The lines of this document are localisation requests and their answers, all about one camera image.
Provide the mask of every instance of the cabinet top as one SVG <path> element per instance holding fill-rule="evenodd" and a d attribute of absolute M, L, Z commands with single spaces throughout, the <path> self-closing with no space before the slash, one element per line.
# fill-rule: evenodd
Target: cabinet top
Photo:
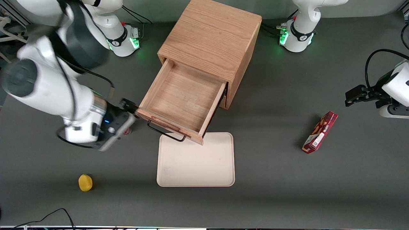
<path fill-rule="evenodd" d="M 232 81 L 260 24 L 259 15 L 211 0 L 191 0 L 158 55 Z"/>

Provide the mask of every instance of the yellow sponge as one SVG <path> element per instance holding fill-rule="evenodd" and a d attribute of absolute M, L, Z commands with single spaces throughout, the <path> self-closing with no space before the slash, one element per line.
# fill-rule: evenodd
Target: yellow sponge
<path fill-rule="evenodd" d="M 78 185 L 81 191 L 87 192 L 92 188 L 92 179 L 87 174 L 82 174 L 78 179 Z"/>

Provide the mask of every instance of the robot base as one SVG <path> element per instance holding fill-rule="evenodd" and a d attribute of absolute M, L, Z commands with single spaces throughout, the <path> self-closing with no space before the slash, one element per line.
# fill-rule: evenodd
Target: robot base
<path fill-rule="evenodd" d="M 107 40 L 110 49 L 119 57 L 129 56 L 140 47 L 138 28 L 133 28 L 130 25 L 125 25 L 124 27 L 127 30 L 127 37 L 121 45 L 116 46 Z"/>
<path fill-rule="evenodd" d="M 282 23 L 281 26 L 290 28 L 293 22 L 294 20 L 291 19 L 287 21 L 286 23 Z M 307 48 L 307 46 L 311 44 L 313 36 L 314 34 L 312 34 L 305 41 L 299 41 L 297 37 L 292 34 L 291 30 L 288 29 L 284 32 L 284 34 L 281 35 L 279 44 L 284 46 L 288 51 L 299 53 L 299 52 L 304 51 Z"/>

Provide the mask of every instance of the wooden cabinet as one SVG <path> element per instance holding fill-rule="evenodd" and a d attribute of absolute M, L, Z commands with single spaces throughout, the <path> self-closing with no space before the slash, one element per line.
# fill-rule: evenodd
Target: wooden cabinet
<path fill-rule="evenodd" d="M 228 109 L 253 54 L 261 16 L 191 0 L 158 51 L 163 66 L 137 112 L 203 144 L 217 106 Z"/>

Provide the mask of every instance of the green led light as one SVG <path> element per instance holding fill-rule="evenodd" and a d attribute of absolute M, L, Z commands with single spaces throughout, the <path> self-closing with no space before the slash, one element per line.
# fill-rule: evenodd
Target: green led light
<path fill-rule="evenodd" d="M 287 41 L 287 38 L 288 38 L 288 32 L 286 31 L 286 32 L 280 37 L 280 43 L 281 43 L 282 45 L 284 45 L 285 42 Z"/>
<path fill-rule="evenodd" d="M 111 44 L 109 43 L 108 39 L 106 40 L 106 42 L 108 43 L 109 49 L 112 50 L 112 46 L 111 46 Z"/>
<path fill-rule="evenodd" d="M 311 38 L 310 38 L 310 41 L 308 42 L 308 44 L 311 44 L 313 36 L 314 36 L 314 33 L 311 34 Z"/>
<path fill-rule="evenodd" d="M 137 38 L 129 38 L 130 42 L 132 43 L 133 47 L 135 49 L 139 48 L 139 39 Z"/>

